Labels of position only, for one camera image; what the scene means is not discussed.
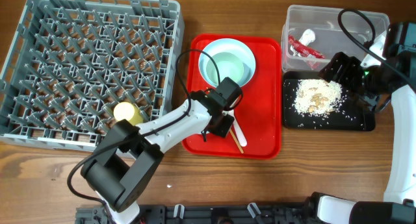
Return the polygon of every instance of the red cutting board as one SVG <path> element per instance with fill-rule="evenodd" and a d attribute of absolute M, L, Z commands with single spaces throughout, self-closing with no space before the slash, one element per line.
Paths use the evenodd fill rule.
<path fill-rule="evenodd" d="M 207 142 L 196 134 L 182 141 L 183 147 L 193 154 L 230 156 L 238 158 L 274 158 L 281 147 L 281 49 L 271 38 L 201 34 L 191 44 L 192 49 L 203 49 L 209 43 L 232 38 L 246 44 L 255 58 L 253 78 L 242 87 L 244 98 L 234 110 L 235 117 L 247 139 L 240 153 L 230 134 L 221 138 L 207 134 Z M 212 88 L 204 81 L 198 67 L 200 53 L 191 53 L 188 67 L 189 91 Z"/>

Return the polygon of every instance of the pile of rice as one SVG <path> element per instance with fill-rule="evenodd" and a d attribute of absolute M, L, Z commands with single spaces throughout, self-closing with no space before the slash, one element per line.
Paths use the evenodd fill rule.
<path fill-rule="evenodd" d="M 341 85 L 333 81 L 299 80 L 294 107 L 302 116 L 327 116 L 333 111 L 339 112 L 339 107 L 345 101 L 341 93 Z"/>

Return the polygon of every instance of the wooden table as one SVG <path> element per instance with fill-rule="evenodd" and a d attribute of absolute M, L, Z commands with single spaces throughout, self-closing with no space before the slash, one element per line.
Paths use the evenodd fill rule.
<path fill-rule="evenodd" d="M 268 36 L 280 42 L 287 8 L 292 4 L 384 12 L 392 22 L 416 20 L 414 0 L 177 1 L 185 20 L 183 49 L 203 32 Z M 25 2 L 0 0 L 1 64 Z M 186 66 L 181 66 L 183 78 Z M 174 106 L 183 102 L 179 85 L 174 97 Z M 376 116 L 376 122 L 372 132 L 283 129 L 280 154 L 265 161 L 194 156 L 177 145 L 166 154 L 138 202 L 212 205 L 303 201 L 314 191 L 355 201 L 381 201 L 391 168 L 391 106 Z M 70 169 L 86 155 L 0 145 L 0 223 L 73 223 L 75 208 L 96 205 L 75 197 L 66 187 Z M 73 184 L 79 191 L 94 195 L 79 174 Z"/>

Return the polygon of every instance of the dish rack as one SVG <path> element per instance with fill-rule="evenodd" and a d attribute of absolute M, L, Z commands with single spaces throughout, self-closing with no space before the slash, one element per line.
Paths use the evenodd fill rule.
<path fill-rule="evenodd" d="M 93 151 L 119 102 L 166 114 L 183 31 L 173 0 L 27 0 L 0 73 L 0 140 Z"/>

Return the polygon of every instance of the black cutting board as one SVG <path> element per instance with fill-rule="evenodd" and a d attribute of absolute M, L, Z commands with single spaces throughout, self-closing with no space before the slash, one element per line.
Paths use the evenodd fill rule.
<path fill-rule="evenodd" d="M 350 131 L 372 131 L 376 127 L 374 114 L 363 113 L 348 98 L 339 108 L 339 112 L 331 112 L 328 118 L 319 116 L 302 115 L 295 111 L 293 106 L 296 99 L 299 80 L 320 79 L 316 71 L 288 71 L 283 76 L 283 124 L 288 128 L 296 129 L 332 129 Z M 341 96 L 346 95 L 347 90 L 342 88 Z"/>

